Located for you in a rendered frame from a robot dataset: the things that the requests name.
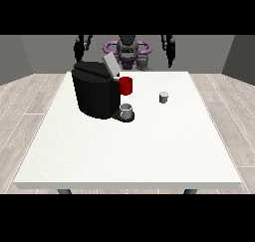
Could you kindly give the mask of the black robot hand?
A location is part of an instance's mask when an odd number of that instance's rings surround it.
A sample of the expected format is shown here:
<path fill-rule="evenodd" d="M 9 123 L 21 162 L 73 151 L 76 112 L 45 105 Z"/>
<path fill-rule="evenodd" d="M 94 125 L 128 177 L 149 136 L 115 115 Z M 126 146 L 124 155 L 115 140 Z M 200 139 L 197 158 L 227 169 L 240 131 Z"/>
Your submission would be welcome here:
<path fill-rule="evenodd" d="M 166 56 L 167 56 L 167 60 L 168 60 L 168 66 L 171 67 L 172 63 L 175 59 L 175 48 L 167 46 L 166 47 Z"/>
<path fill-rule="evenodd" d="M 80 62 L 83 59 L 85 46 L 81 42 L 76 42 L 74 45 L 75 59 L 77 62 Z"/>

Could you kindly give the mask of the pale grey machine lid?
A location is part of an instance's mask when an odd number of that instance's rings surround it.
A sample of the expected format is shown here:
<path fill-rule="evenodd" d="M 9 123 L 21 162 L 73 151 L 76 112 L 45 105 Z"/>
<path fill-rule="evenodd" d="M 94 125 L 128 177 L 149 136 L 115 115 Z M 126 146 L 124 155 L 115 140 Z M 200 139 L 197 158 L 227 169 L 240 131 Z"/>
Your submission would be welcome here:
<path fill-rule="evenodd" d="M 108 54 L 104 55 L 103 61 L 104 61 L 105 65 L 107 66 L 111 76 L 113 78 L 118 77 L 120 74 L 121 68 L 120 68 L 114 54 L 108 53 Z"/>

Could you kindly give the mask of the small grey cup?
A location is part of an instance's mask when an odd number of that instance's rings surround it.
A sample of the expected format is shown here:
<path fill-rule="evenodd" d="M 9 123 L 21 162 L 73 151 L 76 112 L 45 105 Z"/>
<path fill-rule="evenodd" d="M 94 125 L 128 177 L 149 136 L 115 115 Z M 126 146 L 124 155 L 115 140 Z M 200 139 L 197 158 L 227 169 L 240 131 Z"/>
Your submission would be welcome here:
<path fill-rule="evenodd" d="M 121 117 L 124 120 L 128 120 L 132 116 L 132 106 L 130 104 L 121 104 L 120 105 Z"/>

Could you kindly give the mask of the black coffee machine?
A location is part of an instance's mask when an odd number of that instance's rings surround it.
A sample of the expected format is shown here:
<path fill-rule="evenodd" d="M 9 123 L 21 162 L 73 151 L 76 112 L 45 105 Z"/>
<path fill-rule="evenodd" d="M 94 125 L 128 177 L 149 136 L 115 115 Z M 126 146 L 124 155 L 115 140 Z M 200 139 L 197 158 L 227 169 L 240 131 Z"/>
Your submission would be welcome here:
<path fill-rule="evenodd" d="M 134 120 L 134 112 L 128 120 L 121 117 L 119 79 L 114 79 L 107 66 L 99 62 L 80 61 L 74 65 L 72 79 L 79 109 L 94 119 L 116 119 L 122 122 Z"/>

